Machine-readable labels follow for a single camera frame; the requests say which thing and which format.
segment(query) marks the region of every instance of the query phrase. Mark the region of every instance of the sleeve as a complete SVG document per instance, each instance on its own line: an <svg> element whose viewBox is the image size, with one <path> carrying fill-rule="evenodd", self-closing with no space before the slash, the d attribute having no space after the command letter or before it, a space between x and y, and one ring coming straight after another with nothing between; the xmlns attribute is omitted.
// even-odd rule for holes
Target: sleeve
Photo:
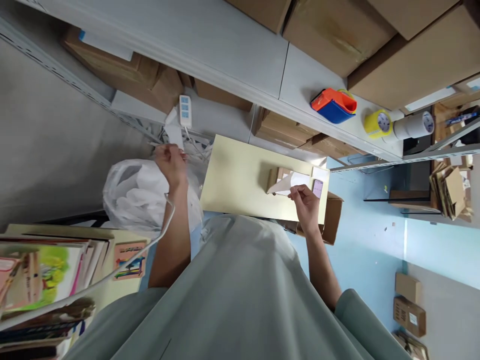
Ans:
<svg viewBox="0 0 480 360"><path fill-rule="evenodd" d="M340 296L335 316L375 360L412 360L355 290Z"/></svg>
<svg viewBox="0 0 480 360"><path fill-rule="evenodd" d="M110 360L166 292L154 287L112 302L95 315L64 360Z"/></svg>

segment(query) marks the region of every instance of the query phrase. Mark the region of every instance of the light green shirt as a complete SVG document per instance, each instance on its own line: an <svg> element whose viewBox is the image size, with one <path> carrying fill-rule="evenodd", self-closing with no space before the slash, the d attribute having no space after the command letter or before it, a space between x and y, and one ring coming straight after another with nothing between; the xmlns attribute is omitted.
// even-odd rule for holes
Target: light green shirt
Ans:
<svg viewBox="0 0 480 360"><path fill-rule="evenodd" d="M410 359L354 290L327 308L279 225L217 216L201 242L170 289L110 304L65 359Z"/></svg>

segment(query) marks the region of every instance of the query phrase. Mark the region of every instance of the plastic bag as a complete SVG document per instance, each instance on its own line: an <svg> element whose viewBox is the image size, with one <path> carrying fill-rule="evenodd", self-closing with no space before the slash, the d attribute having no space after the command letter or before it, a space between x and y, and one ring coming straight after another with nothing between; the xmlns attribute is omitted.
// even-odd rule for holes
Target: plastic bag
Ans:
<svg viewBox="0 0 480 360"><path fill-rule="evenodd" d="M193 171L187 171L187 178L188 227L192 232L202 223L204 214L199 180ZM154 161L124 160L113 165L108 173L103 208L117 228L154 238L162 230L168 192L169 183Z"/></svg>

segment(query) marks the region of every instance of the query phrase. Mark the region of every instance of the person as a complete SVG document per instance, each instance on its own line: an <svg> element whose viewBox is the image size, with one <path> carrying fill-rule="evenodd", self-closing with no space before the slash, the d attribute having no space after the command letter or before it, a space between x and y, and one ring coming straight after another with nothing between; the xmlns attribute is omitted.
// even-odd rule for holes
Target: person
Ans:
<svg viewBox="0 0 480 360"><path fill-rule="evenodd" d="M65 359L410 359L354 290L342 293L308 187L293 186L288 197L310 279L284 229L248 216L207 220L191 261L187 156L171 144L155 155L175 210L152 254L148 289L100 311Z"/></svg>

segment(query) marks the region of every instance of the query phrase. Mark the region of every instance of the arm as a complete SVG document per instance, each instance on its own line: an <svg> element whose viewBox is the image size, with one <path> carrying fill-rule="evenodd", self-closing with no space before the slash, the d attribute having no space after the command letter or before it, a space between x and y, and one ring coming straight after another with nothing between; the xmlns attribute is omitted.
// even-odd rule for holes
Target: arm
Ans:
<svg viewBox="0 0 480 360"><path fill-rule="evenodd" d="M320 199L306 185L293 186L288 197L295 201L296 213L305 233L310 282L333 311L342 291L318 225Z"/></svg>
<svg viewBox="0 0 480 360"><path fill-rule="evenodd" d="M160 145L155 149L155 162L170 187L168 198L175 205L170 225L158 242L151 266L149 288L169 288L190 264L190 229L187 202L186 155L176 145ZM166 204L163 226L172 212Z"/></svg>

